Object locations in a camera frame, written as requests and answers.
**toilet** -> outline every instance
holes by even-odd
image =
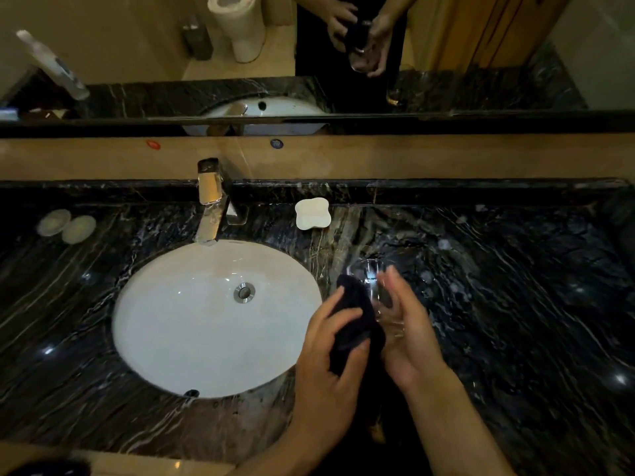
[[[208,0],[207,7],[229,37],[234,57],[248,63],[260,55],[265,43],[260,0]]]

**beige tile floor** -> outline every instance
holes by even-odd
[[[229,39],[219,31],[210,31],[214,53],[211,60],[192,60],[183,75],[184,80],[248,79],[256,77],[291,77],[295,74],[294,26],[268,26],[265,46],[258,58],[251,63],[238,63]],[[401,69],[413,68],[415,64],[410,40],[410,31],[401,54]]]
[[[223,463],[183,461],[165,457],[147,457],[100,453],[98,451],[71,451],[45,448],[32,444],[0,441],[0,474],[47,457],[68,457],[89,461],[93,476],[224,476],[234,466]]]

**hand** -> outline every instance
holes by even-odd
[[[295,407],[286,436],[311,448],[317,462],[342,440],[353,422],[368,362],[370,341],[366,340],[351,351],[341,377],[328,370],[335,333],[362,314],[355,308],[329,317],[343,294],[344,288],[339,288],[311,317],[295,369]]]
[[[389,376],[408,397],[449,368],[443,361],[428,313],[408,282],[394,266],[378,278],[393,299],[392,309],[380,310],[379,322],[386,333],[382,358]]]
[[[377,68],[368,73],[368,78],[374,78],[386,71],[388,53],[393,41],[393,17],[380,13],[373,20],[373,24],[368,31],[368,45],[366,49],[379,52],[379,62]]]
[[[358,8],[352,3],[341,2],[339,0],[324,0],[322,19],[326,23],[328,37],[331,39],[331,43],[337,51],[346,53],[346,47],[342,40],[345,38],[348,29],[342,22],[349,21],[351,23],[357,23],[357,17],[353,13],[357,11],[357,9]]]

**soap dish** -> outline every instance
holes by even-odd
[[[310,228],[324,228],[331,223],[331,215],[328,213],[328,200],[324,197],[304,199],[295,205],[295,224],[300,230]]]

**reflected sink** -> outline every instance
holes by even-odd
[[[117,300],[112,331],[120,356],[151,384],[223,397],[292,367],[320,304],[315,279],[292,257],[219,240],[139,270]]]
[[[235,112],[236,104],[246,106],[242,115]],[[203,118],[242,117],[315,117],[324,115],[322,109],[304,100],[290,97],[249,97],[232,103],[218,106],[203,114]],[[247,124],[242,128],[242,135],[311,135],[324,126],[319,124]],[[187,135],[207,135],[207,125],[184,125]]]

